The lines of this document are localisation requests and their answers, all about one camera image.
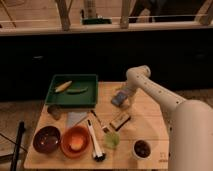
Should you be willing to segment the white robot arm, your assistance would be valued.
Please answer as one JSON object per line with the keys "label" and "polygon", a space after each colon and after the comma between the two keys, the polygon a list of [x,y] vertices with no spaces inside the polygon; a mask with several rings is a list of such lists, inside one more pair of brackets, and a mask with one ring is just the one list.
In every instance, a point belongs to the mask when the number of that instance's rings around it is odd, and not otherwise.
{"label": "white robot arm", "polygon": [[169,111],[168,171],[213,171],[213,108],[162,87],[150,75],[147,65],[129,68],[121,92],[131,97],[140,88]]}

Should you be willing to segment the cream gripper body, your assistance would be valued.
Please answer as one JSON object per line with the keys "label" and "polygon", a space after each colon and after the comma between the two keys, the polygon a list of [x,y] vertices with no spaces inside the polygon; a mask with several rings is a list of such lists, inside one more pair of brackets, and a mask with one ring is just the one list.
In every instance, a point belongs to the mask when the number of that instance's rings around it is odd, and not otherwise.
{"label": "cream gripper body", "polygon": [[129,106],[132,106],[133,103],[134,103],[134,100],[135,100],[136,91],[130,89],[130,88],[127,87],[127,86],[122,86],[122,87],[119,88],[118,93],[119,93],[119,92],[123,92],[124,94],[127,95],[127,99],[123,102],[123,104],[124,104],[125,102],[128,102],[128,105],[129,105]]}

